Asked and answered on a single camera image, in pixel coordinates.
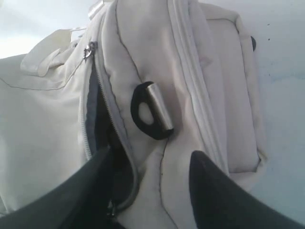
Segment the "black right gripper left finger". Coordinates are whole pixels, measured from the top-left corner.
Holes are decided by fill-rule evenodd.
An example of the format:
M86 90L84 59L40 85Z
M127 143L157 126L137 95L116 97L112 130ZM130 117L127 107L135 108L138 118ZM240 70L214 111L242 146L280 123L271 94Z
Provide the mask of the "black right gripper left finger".
M113 155L102 148L47 195L0 219L2 229L108 229Z

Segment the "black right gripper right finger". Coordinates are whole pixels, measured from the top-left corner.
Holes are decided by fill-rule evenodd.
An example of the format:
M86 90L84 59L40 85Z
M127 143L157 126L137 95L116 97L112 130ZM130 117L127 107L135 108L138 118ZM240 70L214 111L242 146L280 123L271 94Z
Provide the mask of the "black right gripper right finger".
M191 154L189 191L199 229L303 229L244 191L202 151Z

